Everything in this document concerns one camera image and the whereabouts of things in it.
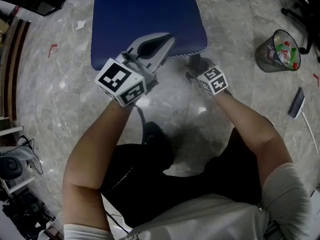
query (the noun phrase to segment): chair wheel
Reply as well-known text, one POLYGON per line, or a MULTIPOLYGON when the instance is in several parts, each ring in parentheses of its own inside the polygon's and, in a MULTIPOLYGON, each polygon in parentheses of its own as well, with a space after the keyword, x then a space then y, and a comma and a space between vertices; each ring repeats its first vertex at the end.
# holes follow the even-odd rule
POLYGON ((288 14, 288 10, 285 9, 285 8, 282 8, 282 9, 281 9, 281 12, 282 12, 283 15, 287 15, 287 14, 288 14))
POLYGON ((299 51, 300 51, 301 54, 306 54, 306 52, 307 52, 307 50, 305 48, 303 48, 303 47, 300 47, 299 51))

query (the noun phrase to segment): marble floor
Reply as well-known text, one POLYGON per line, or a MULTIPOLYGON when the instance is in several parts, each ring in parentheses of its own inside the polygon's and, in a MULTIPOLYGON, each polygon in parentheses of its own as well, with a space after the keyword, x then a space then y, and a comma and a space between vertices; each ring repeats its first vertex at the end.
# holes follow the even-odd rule
MULTIPOLYGON (((202 55, 221 66, 234 97, 273 122, 311 192, 318 185, 320 157, 303 118, 294 120, 287 112, 298 87, 303 87, 304 111, 319 145, 320 89, 313 77, 313 73, 320 75, 316 52, 312 49, 302 56, 297 72, 264 73, 254 60, 256 47, 277 29, 288 31, 298 45, 306 45, 303 28, 280 11, 292 7, 294 0, 196 1, 208 37, 202 55)), ((24 126, 28 138, 35 139, 44 171, 29 188, 57 216, 55 226, 60 230, 68 156, 110 102, 94 83, 97 72, 90 62, 93 2, 67 2, 62 10, 34 19, 19 65, 17 123, 24 126), (84 20, 84 28, 75 30, 77 21, 84 20), (52 44, 57 48, 48 57, 52 44)), ((186 58, 168 60, 158 71, 160 84, 138 101, 146 120, 155 121, 171 137, 176 161, 166 173, 180 177, 201 172, 211 157, 218 156, 233 127, 215 101, 186 79, 185 64, 186 58)), ((139 115, 133 111, 119 143, 139 143, 141 133, 139 115)), ((121 236, 116 227, 113 230, 121 236)))

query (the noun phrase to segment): red paper scrap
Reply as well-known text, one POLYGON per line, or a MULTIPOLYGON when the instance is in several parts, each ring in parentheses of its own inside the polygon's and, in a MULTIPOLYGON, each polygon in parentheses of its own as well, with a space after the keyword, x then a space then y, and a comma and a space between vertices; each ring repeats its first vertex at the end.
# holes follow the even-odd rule
POLYGON ((56 43, 55 43, 55 44, 51 44, 50 50, 49 50, 49 54, 48 54, 48 58, 50 57, 51 50, 52 50, 52 48, 54 48, 54 47, 58 47, 58 45, 57 45, 56 43))
POLYGON ((16 16, 17 13, 19 12, 19 10, 20 10, 20 7, 19 7, 19 6, 16 6, 16 7, 13 9, 12 15, 13 15, 13 16, 16 16))
POLYGON ((317 76, 315 73, 313 73, 313 77, 316 78, 317 83, 318 83, 318 87, 319 87, 319 76, 317 76))

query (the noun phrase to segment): trash can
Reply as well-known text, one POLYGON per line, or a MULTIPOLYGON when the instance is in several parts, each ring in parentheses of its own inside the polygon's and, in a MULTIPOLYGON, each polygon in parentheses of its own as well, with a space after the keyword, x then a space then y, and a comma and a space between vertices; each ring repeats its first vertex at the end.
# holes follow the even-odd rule
POLYGON ((258 67, 266 72, 297 71, 301 56, 298 45, 286 31, 278 29, 254 54, 258 67))

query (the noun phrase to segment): blue fabric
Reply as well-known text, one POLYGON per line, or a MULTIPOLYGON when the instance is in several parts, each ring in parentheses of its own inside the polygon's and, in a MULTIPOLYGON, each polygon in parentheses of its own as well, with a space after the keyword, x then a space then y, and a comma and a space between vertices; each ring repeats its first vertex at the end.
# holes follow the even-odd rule
POLYGON ((91 64, 101 70, 137 38, 168 32, 175 37, 169 56, 198 53, 207 47, 196 0, 95 0, 91 64))

